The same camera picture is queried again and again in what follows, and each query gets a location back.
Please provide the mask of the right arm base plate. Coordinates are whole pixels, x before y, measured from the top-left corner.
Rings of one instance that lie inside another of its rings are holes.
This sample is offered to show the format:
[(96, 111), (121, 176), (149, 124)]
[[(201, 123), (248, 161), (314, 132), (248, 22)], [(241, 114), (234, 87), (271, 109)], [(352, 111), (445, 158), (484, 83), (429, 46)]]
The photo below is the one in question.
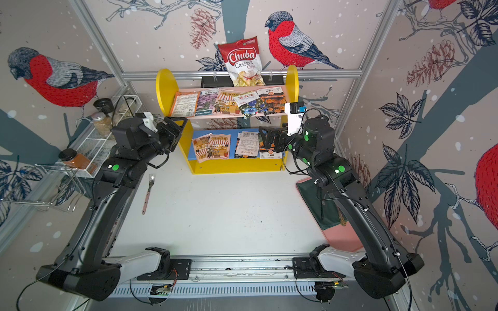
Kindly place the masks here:
[(317, 259), (293, 257), (291, 266), (295, 279), (343, 279), (344, 274), (326, 271)]

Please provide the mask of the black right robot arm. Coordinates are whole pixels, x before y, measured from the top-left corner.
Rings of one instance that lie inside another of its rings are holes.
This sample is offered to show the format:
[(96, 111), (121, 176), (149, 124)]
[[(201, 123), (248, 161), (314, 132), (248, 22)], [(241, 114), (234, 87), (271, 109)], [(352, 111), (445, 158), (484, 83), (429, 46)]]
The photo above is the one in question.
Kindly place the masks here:
[(370, 297), (394, 294), (424, 267), (421, 256), (408, 252), (379, 219), (348, 160), (334, 152), (335, 131), (327, 117), (306, 120), (292, 135), (262, 126), (259, 133), (265, 148), (288, 151), (305, 163), (315, 185), (346, 216), (366, 251), (365, 259), (352, 264), (354, 277)]

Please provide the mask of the market stall seed bag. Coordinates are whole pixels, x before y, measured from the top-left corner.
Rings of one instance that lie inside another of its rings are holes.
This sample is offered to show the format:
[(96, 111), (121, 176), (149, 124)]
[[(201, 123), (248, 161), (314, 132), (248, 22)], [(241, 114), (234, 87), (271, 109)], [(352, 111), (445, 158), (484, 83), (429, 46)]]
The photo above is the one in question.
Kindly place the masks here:
[(235, 98), (240, 96), (240, 94), (239, 92), (227, 89), (219, 89), (212, 113), (215, 115), (240, 116), (241, 110), (235, 102)]

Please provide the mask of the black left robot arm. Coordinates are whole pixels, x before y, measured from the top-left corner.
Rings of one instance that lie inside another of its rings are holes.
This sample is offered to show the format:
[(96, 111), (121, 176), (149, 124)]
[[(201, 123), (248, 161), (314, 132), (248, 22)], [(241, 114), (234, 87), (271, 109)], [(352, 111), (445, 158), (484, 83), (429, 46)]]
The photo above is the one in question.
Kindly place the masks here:
[(151, 161), (169, 155), (178, 145), (186, 118), (165, 117), (154, 123), (149, 113), (138, 113), (112, 128), (115, 145), (92, 183), (92, 199), (73, 236), (52, 265), (41, 266), (36, 280), (95, 301), (109, 297), (118, 285), (137, 276), (165, 270), (169, 252), (147, 248), (142, 253), (111, 260), (115, 223), (127, 212)]

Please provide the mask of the purple flower seed bag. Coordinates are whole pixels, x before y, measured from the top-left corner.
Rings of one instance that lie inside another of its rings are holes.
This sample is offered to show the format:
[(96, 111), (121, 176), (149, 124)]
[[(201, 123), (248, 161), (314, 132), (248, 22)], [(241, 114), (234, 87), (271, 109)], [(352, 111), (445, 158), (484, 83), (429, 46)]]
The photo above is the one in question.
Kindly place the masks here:
[(203, 89), (200, 91), (196, 116), (211, 115), (213, 113), (219, 91), (219, 88)]

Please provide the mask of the orange white seed bag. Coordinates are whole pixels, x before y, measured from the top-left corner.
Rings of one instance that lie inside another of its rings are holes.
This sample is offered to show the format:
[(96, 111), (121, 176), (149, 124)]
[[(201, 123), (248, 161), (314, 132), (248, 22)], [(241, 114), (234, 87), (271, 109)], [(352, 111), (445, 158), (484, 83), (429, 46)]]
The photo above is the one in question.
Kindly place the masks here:
[(170, 117), (194, 117), (197, 112), (197, 104), (200, 93), (176, 92), (174, 101), (169, 113)]

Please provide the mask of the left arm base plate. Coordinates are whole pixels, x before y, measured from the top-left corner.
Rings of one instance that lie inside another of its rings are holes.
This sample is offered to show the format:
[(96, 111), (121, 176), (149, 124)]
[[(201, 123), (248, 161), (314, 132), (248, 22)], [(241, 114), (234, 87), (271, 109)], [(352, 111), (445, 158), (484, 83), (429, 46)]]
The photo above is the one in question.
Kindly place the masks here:
[(184, 281), (189, 279), (191, 271), (191, 259), (170, 259), (169, 264), (161, 264), (159, 268), (150, 273), (145, 273), (137, 277), (138, 281)]

